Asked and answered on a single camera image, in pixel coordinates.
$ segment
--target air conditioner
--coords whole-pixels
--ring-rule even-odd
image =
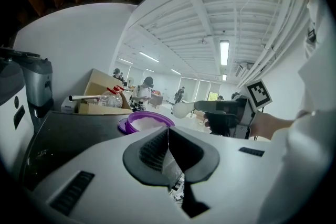
[[[246,62],[242,62],[239,64],[237,72],[236,72],[236,77],[241,78],[247,71],[250,70],[250,65]]]

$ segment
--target black cap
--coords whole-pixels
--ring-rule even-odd
[[[146,84],[147,86],[149,86],[150,88],[154,87],[154,85],[153,85],[153,78],[152,77],[145,78],[145,80],[143,81],[143,83]]]

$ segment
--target purple rim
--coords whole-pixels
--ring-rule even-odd
[[[170,120],[169,118],[157,114],[155,112],[149,112],[149,111],[136,111],[129,115],[128,120],[126,122],[126,131],[129,134],[136,133],[138,130],[132,126],[132,122],[138,119],[142,119],[144,117],[154,118],[159,122],[164,122],[167,126],[175,126],[174,122]]]
[[[126,131],[126,123],[127,123],[127,118],[125,119],[122,119],[118,122],[118,128],[119,130],[124,133],[124,134],[129,134],[127,131]]]

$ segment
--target white ceiling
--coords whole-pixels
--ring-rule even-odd
[[[239,63],[254,63],[260,56],[281,6],[282,0],[167,0],[129,27],[118,57],[159,73],[175,69],[218,81],[227,74],[228,82],[238,83]],[[227,66],[220,63],[221,40],[230,43]]]

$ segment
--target white powder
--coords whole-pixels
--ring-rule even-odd
[[[142,119],[135,120],[131,125],[138,131],[144,131],[155,127],[167,126],[164,122],[159,122],[154,118],[144,117]]]

